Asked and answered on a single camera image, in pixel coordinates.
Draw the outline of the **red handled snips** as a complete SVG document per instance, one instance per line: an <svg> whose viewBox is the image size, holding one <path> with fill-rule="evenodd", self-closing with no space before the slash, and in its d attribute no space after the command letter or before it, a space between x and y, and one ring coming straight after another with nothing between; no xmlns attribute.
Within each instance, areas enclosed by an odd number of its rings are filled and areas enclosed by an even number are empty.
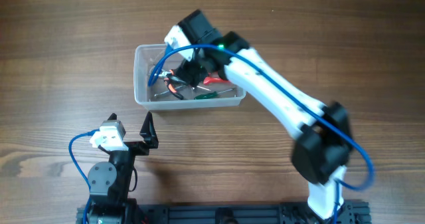
<svg viewBox="0 0 425 224"><path fill-rule="evenodd" d="M210 85L210 84L230 84L228 80L223 80L222 78L218 76L213 76L212 74L209 74L204 80L204 85Z"/></svg>

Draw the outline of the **orange black needle-nose pliers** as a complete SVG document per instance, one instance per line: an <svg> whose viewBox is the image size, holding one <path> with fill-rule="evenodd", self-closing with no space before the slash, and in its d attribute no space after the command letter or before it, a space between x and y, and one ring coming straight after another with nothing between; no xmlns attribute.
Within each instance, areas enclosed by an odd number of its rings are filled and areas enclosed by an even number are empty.
<svg viewBox="0 0 425 224"><path fill-rule="evenodd" d="M178 91L177 87L175 86L178 84L180 87L185 87L189 83L179 78L174 70L163 70L159 75L159 78L162 78L168 91L179 100L183 100L184 96Z"/></svg>

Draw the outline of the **green handled screwdriver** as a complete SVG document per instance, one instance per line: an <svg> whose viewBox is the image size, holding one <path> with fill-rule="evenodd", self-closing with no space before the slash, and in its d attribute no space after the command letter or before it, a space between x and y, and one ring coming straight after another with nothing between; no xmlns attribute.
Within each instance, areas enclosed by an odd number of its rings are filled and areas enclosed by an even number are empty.
<svg viewBox="0 0 425 224"><path fill-rule="evenodd" d="M200 94L200 95L194 97L194 99L195 100L206 100L206 99L216 98L220 94L225 93L225 92L230 92L232 90L233 90L233 88L228 89L228 90L223 90L223 91L220 91L220 92L214 91L214 92L210 92L210 93L207 93L207 94Z"/></svg>

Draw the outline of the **silver L-shaped socket wrench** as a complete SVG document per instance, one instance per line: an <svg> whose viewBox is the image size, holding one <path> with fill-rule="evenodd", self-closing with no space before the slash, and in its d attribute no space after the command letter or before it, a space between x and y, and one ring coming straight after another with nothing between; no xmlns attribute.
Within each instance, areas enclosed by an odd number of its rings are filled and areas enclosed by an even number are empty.
<svg viewBox="0 0 425 224"><path fill-rule="evenodd" d="M175 98L179 99L179 100L183 100L184 96L182 94L179 93L179 90L182 88L185 88L185 85L180 85L180 86L171 86L171 89L168 89L164 92L160 92L157 94L154 94L153 97L154 98L158 98L160 96L166 95L166 94L172 94Z"/></svg>

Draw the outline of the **clear plastic container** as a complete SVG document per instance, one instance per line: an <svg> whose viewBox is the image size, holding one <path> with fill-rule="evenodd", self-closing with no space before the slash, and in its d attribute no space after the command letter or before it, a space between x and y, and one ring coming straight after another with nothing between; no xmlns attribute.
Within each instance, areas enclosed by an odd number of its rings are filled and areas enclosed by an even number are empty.
<svg viewBox="0 0 425 224"><path fill-rule="evenodd" d="M184 96L183 100L175 98L172 94L166 94L158 98L153 95L164 92L167 87L163 79L158 79L153 86L148 86L149 76L155 65L163 58L166 45L140 45L135 50L133 86L135 101L145 109L152 110L178 110L194 108L216 108L226 106L238 106L246 96L246 91L233 84L210 84L202 82L196 87L186 86L179 90ZM220 94L216 98L206 100L195 100L194 97L210 92L220 92L233 88L230 92Z"/></svg>

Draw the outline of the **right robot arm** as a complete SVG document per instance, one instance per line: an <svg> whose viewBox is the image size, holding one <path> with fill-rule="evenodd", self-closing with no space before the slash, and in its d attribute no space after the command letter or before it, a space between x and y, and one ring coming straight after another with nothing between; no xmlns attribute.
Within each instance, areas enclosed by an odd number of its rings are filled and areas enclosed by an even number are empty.
<svg viewBox="0 0 425 224"><path fill-rule="evenodd" d="M294 139L292 164L308 182L308 207L323 221L336 221L353 149L346 110L326 106L296 88L271 68L247 40L231 31L222 35L201 10L174 25L164 39L190 65L185 78L198 81L217 73L250 93Z"/></svg>

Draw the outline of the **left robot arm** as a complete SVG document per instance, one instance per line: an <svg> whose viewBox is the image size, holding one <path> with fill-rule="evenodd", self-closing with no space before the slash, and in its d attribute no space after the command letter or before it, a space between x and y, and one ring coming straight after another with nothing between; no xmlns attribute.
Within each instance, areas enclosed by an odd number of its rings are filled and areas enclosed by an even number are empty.
<svg viewBox="0 0 425 224"><path fill-rule="evenodd" d="M89 189L86 205L77 209L77 224L149 222L147 214L141 210L135 199L129 197L129 193L137 187L135 158L149 155L149 151L159 145L152 113L147 113L139 132L142 141L125 142L125 134L122 122L113 113L98 129L71 139L69 152L72 152L74 141L88 136L94 148L108 154L108 161L94 164L88 174L84 174L81 167L76 165Z"/></svg>

